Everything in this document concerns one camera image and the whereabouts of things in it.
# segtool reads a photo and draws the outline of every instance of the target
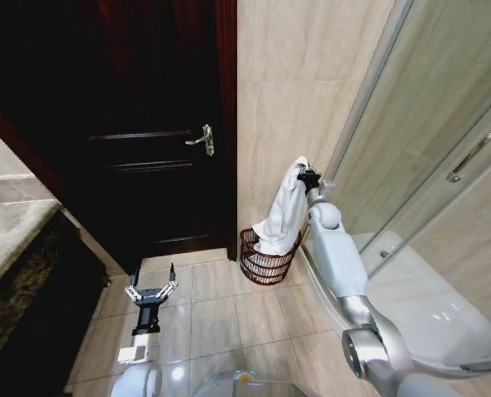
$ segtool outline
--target laundry basket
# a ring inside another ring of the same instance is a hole
[[[258,252],[254,245],[259,237],[253,229],[246,229],[240,232],[240,268],[245,277],[260,285],[277,284],[288,274],[289,266],[295,256],[299,244],[301,243],[301,233],[286,255],[266,255]]]

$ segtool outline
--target door frame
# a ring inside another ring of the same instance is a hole
[[[225,233],[227,257],[235,261],[237,255],[237,5],[236,0],[214,0],[214,20],[217,37],[217,66],[220,79],[220,102],[223,125],[223,148],[226,199],[222,200],[222,214],[226,217]],[[56,174],[23,139],[20,132],[0,111],[0,138],[25,163],[35,176],[69,210],[79,216],[79,208]]]

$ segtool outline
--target shower enclosure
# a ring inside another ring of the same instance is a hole
[[[415,362],[491,371],[491,1],[397,2],[324,177]]]

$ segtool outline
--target door lever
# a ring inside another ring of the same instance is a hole
[[[212,139],[212,128],[208,124],[203,126],[203,136],[196,141],[185,141],[187,145],[197,145],[198,143],[205,142],[205,150],[207,155],[214,155],[214,140]]]

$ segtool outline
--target door panel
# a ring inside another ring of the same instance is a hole
[[[0,112],[127,272],[226,245],[214,5],[0,2]],[[199,138],[212,126],[216,153]]]

